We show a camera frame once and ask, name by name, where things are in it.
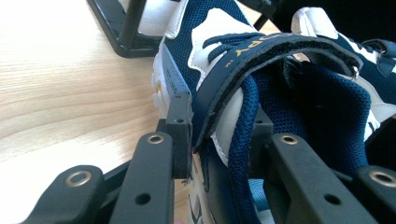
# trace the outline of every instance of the screw hole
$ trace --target screw hole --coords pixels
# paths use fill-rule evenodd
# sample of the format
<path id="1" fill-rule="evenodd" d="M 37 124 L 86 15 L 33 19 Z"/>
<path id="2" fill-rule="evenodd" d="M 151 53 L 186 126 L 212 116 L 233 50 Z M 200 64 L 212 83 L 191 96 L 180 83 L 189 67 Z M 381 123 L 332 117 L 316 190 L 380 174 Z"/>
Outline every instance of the screw hole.
<path id="1" fill-rule="evenodd" d="M 338 199 L 337 197 L 335 197 L 332 194 L 326 194 L 324 195 L 324 199 L 328 202 L 328 203 L 332 203 L 334 205 L 339 205 L 341 204 L 340 199 Z"/>
<path id="2" fill-rule="evenodd" d="M 372 171 L 369 176 L 378 184 L 387 186 L 390 188 L 396 188 L 396 178 L 392 175 L 388 175 L 379 171 Z"/>
<path id="3" fill-rule="evenodd" d="M 283 135 L 280 139 L 283 143 L 286 143 L 288 145 L 295 145 L 298 143 L 297 138 L 289 135 Z"/>
<path id="4" fill-rule="evenodd" d="M 152 135 L 148 138 L 148 142 L 150 144 L 160 144 L 163 142 L 163 136 L 161 135 Z"/>
<path id="5" fill-rule="evenodd" d="M 378 179 L 380 179 L 380 180 L 382 180 L 384 182 L 387 182 L 387 183 L 391 183 L 392 182 L 392 179 L 390 179 L 389 177 L 387 177 L 385 175 L 378 174 L 378 175 L 375 175 L 375 176 L 376 176 L 376 178 L 378 178 Z"/>
<path id="6" fill-rule="evenodd" d="M 65 182 L 68 187 L 75 188 L 86 184 L 91 177 L 92 174 L 89 171 L 77 171 L 68 176 Z"/>
<path id="7" fill-rule="evenodd" d="M 134 199 L 134 202 L 139 204 L 139 205 L 144 205 L 148 203 L 151 200 L 151 197 L 147 193 L 142 193 L 137 195 L 137 197 Z"/>

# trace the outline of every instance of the blue shoe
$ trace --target blue shoe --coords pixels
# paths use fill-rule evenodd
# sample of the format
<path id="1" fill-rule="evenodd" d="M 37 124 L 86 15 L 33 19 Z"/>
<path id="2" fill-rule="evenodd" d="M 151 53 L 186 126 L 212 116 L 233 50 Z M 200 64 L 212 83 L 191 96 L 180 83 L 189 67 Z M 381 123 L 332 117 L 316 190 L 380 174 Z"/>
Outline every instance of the blue shoe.
<path id="1" fill-rule="evenodd" d="M 326 64 L 299 63 L 292 59 L 299 52 Z M 361 67 L 325 39 L 258 33 L 233 0 L 179 3 L 154 61 L 152 87 L 163 119 L 175 95 L 191 98 L 190 223 L 274 222 L 263 180 L 247 175 L 258 110 L 272 120 L 274 133 L 309 140 L 333 169 L 353 175 L 367 165 L 370 97 L 327 64 L 351 78 Z"/>
<path id="2" fill-rule="evenodd" d="M 291 30 L 299 35 L 329 39 L 358 55 L 364 66 L 356 82 L 370 93 L 375 118 L 382 122 L 396 114 L 396 43 L 379 39 L 355 43 L 337 32 L 320 7 L 298 10 L 292 18 Z"/>

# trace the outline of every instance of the strap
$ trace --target strap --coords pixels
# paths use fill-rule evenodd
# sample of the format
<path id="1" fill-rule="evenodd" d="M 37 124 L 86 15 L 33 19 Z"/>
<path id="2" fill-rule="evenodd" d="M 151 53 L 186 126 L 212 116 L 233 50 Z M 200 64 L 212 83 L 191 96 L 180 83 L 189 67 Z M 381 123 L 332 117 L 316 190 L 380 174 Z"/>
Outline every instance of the strap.
<path id="1" fill-rule="evenodd" d="M 396 43 L 394 42 L 383 39 L 372 39 L 364 41 L 362 44 L 373 49 L 379 49 L 383 56 L 396 58 Z"/>
<path id="2" fill-rule="evenodd" d="M 362 44 L 380 52 L 376 69 L 382 76 L 390 76 L 396 66 L 396 43 L 383 39 L 373 39 L 364 41 Z"/>
<path id="3" fill-rule="evenodd" d="M 192 100 L 192 146 L 194 151 L 214 132 L 220 115 L 243 80 L 295 53 L 320 55 L 341 74 L 353 77 L 361 69 L 361 60 L 332 41 L 293 34 L 274 34 L 250 38 L 229 50 L 207 75 Z"/>

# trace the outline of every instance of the black plastic part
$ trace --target black plastic part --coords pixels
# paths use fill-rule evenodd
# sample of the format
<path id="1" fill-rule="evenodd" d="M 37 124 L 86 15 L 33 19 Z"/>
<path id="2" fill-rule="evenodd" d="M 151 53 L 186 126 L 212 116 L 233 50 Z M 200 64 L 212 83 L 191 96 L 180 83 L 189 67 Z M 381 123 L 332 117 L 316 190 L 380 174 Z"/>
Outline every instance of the black plastic part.
<path id="1" fill-rule="evenodd" d="M 124 58 L 152 57 L 161 36 L 138 33 L 146 0 L 131 0 L 125 14 L 118 0 L 88 0 L 114 51 Z"/>
<path id="2" fill-rule="evenodd" d="M 352 177 L 350 177 L 349 175 L 345 175 L 345 174 L 343 174 L 341 172 L 338 172 L 338 171 L 336 171 L 334 169 L 331 169 L 331 170 L 332 170 L 332 173 L 335 176 L 337 176 L 337 178 L 344 184 L 344 186 L 349 191 L 351 191 L 352 190 L 352 181 L 353 181 Z"/>
<path id="3" fill-rule="evenodd" d="M 155 132 L 166 133 L 166 119 L 158 120 L 157 128 L 155 129 Z"/>
<path id="4" fill-rule="evenodd" d="M 389 118 L 367 139 L 366 154 L 369 164 L 396 171 L 395 134 L 396 119 Z"/>
<path id="5" fill-rule="evenodd" d="M 303 138 L 276 133 L 264 182 L 276 223 L 376 223 Z"/>
<path id="6" fill-rule="evenodd" d="M 396 223 L 396 172 L 361 167 L 353 179 L 353 192 L 380 223 Z"/>
<path id="7" fill-rule="evenodd" d="M 167 133 L 139 139 L 109 223 L 172 223 L 172 145 Z"/>
<path id="8" fill-rule="evenodd" d="M 264 167 L 266 163 L 265 149 L 272 142 L 274 123 L 268 118 L 261 107 L 259 107 L 254 120 L 251 135 L 250 153 L 248 162 L 249 178 L 264 178 Z"/>
<path id="9" fill-rule="evenodd" d="M 129 161 L 116 167 L 104 175 L 106 186 L 106 198 L 103 201 L 94 224 L 107 224 L 110 220 L 116 201 L 120 195 L 120 187 L 128 170 Z"/>
<path id="10" fill-rule="evenodd" d="M 253 26 L 256 30 L 260 31 L 260 29 L 264 26 L 264 24 L 268 21 L 268 17 L 264 14 L 261 14 L 260 17 L 254 22 Z"/>
<path id="11" fill-rule="evenodd" d="M 173 139 L 173 178 L 191 177 L 191 98 L 187 92 L 171 99 L 165 122 L 166 132 Z"/>
<path id="12" fill-rule="evenodd" d="M 90 165 L 70 168 L 49 185 L 23 223 L 90 223 L 105 195 L 99 168 Z"/>

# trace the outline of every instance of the wood grain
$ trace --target wood grain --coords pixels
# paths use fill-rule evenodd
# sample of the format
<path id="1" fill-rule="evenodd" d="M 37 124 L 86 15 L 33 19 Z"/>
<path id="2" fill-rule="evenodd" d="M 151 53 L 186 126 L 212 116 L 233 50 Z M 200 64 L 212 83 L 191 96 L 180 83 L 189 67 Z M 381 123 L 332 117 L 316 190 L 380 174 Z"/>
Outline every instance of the wood grain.
<path id="1" fill-rule="evenodd" d="M 0 223 L 24 220 L 63 170 L 108 172 L 154 131 L 153 58 L 115 54 L 85 1 L 0 0 L 0 50 Z M 188 187 L 176 183 L 186 221 Z"/>

